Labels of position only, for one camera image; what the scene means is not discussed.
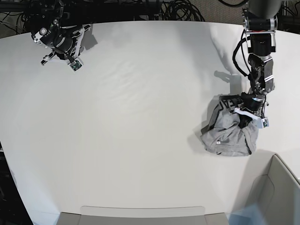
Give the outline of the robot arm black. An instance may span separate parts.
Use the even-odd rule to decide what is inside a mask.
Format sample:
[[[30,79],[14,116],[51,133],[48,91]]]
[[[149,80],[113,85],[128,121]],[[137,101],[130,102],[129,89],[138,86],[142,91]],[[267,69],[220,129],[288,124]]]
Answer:
[[[250,90],[241,95],[240,128],[245,128],[254,120],[258,120],[258,125],[262,128],[269,125],[264,116],[264,108],[267,94],[275,88],[271,53],[276,51],[277,13],[281,5],[280,0],[249,0],[242,10],[244,31],[233,52],[232,60],[238,71],[250,81]],[[237,51],[243,43],[247,44],[249,53],[248,63],[251,70],[248,74],[236,62]]]
[[[80,49],[84,34],[91,29],[89,24],[65,26],[70,13],[67,4],[61,0],[32,0],[26,11],[26,29],[30,31],[35,44],[49,48],[41,65],[52,62],[66,63],[73,71],[83,66]]]

